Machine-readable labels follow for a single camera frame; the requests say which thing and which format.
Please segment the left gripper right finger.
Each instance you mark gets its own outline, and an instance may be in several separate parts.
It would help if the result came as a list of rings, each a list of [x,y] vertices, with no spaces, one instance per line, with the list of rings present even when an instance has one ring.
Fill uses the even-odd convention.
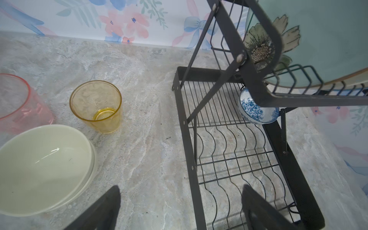
[[[242,210],[249,230],[297,230],[298,226],[264,200],[248,184],[242,189]]]

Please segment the pink glass cup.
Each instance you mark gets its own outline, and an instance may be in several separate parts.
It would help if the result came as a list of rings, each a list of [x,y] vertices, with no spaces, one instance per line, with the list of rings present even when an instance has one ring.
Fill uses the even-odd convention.
[[[1,133],[17,135],[53,121],[51,110],[26,80],[1,74]]]

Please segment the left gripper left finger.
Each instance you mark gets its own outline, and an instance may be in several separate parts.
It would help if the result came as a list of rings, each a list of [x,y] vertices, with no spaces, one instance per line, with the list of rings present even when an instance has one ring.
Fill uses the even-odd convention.
[[[65,229],[114,230],[120,205],[120,189],[114,185]]]

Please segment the yellow glass cup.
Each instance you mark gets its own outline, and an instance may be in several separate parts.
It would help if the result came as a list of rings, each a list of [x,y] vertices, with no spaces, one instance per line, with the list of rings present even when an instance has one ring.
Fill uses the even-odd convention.
[[[71,94],[69,104],[77,118],[101,133],[112,133],[121,124],[122,95],[107,81],[81,84]]]

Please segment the black wire dish rack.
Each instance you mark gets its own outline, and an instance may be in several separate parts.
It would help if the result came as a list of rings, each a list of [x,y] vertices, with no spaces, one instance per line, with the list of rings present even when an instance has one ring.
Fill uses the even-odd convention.
[[[302,229],[368,227],[368,89],[356,96],[275,94],[264,83],[280,62],[282,37],[247,1],[184,1],[184,34],[209,50],[203,69],[179,67],[173,83],[197,228],[248,230],[248,184]],[[237,100],[246,87],[279,117],[256,125]]]

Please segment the white blue floral bowl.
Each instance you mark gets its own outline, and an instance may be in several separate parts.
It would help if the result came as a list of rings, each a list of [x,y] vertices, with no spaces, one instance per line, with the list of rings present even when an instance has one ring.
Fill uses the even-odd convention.
[[[279,117],[278,107],[258,106],[252,99],[249,90],[246,87],[241,89],[237,103],[239,113],[247,122],[256,125],[264,125],[275,122]]]

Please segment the cream ribbed bowl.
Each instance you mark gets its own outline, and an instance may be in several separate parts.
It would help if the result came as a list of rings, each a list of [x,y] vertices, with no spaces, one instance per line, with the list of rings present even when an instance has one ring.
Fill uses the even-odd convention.
[[[79,188],[77,189],[76,192],[74,192],[72,195],[67,197],[66,200],[64,200],[64,201],[60,202],[59,204],[57,204],[51,210],[58,209],[58,208],[60,208],[64,205],[69,204],[72,201],[74,201],[76,198],[78,198],[88,188],[88,186],[91,184],[92,180],[94,179],[94,177],[96,175],[97,167],[98,167],[98,161],[97,161],[96,149],[95,149],[95,147],[94,147],[94,145],[92,144],[91,141],[89,141],[89,143],[90,143],[90,146],[91,146],[91,149],[92,149],[92,163],[90,165],[90,169],[89,169],[89,172],[87,174],[87,177],[83,180],[82,185],[79,186]]]

